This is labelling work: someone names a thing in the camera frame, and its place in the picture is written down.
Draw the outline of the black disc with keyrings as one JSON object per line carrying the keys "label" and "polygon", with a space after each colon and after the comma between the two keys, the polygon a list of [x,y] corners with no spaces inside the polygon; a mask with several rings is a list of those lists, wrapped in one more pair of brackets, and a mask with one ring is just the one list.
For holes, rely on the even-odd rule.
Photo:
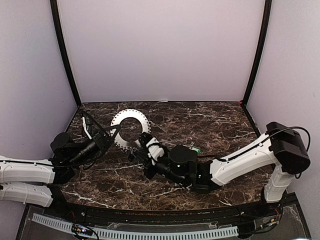
{"label": "black disc with keyrings", "polygon": [[119,125],[121,130],[116,134],[114,143],[123,151],[140,147],[138,136],[143,132],[151,132],[149,120],[136,109],[125,109],[118,112],[110,123],[111,127],[115,125]]}

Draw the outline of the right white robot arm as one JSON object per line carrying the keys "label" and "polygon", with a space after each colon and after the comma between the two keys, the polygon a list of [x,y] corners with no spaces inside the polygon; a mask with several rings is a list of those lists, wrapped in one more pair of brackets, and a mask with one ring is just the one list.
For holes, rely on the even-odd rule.
{"label": "right white robot arm", "polygon": [[276,121],[266,126],[266,132],[247,146],[222,158],[199,162],[195,150],[183,145],[167,149],[150,133],[143,132],[139,147],[128,156],[143,165],[143,174],[151,180],[161,175],[181,188],[209,193],[235,178],[258,168],[274,164],[270,180],[263,187],[263,200],[255,205],[255,213],[266,217],[275,208],[296,175],[310,165],[309,145],[304,145],[299,126],[287,127]]}

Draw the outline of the green key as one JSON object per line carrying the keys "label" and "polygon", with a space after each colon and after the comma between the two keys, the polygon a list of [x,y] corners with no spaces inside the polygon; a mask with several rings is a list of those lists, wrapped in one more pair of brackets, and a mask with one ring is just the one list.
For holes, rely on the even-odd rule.
{"label": "green key", "polygon": [[194,143],[190,143],[190,144],[185,144],[185,147],[187,147],[188,149],[197,152],[198,154],[200,154],[202,151],[199,147],[194,146]]}

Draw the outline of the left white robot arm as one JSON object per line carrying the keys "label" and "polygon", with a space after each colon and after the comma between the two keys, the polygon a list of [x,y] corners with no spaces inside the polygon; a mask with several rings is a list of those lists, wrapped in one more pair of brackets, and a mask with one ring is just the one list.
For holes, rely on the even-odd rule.
{"label": "left white robot arm", "polygon": [[60,218],[71,213],[57,185],[65,184],[80,166],[93,165],[111,147],[120,125],[103,128],[90,114],[83,112],[86,140],[74,142],[67,132],[59,133],[50,144],[54,156],[42,160],[0,157],[0,199],[33,204],[51,210]]}

